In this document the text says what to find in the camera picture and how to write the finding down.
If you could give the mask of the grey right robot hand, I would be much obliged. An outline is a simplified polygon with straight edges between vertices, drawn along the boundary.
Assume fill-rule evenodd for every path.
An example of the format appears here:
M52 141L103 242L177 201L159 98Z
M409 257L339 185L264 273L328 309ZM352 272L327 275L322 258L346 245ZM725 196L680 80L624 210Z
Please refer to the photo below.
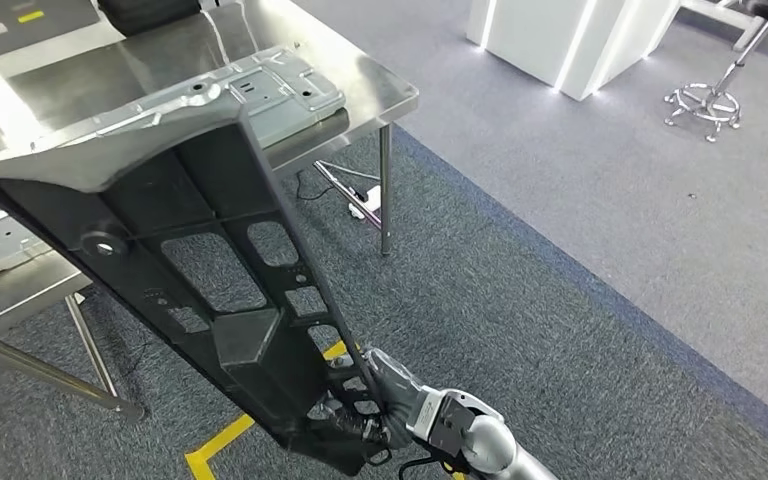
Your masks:
M371 416L351 413L332 395L320 404L326 418L342 433L390 449L402 449L410 442L425 442L416 423L427 393L424 385L401 362L379 348L361 354L380 395L379 412Z

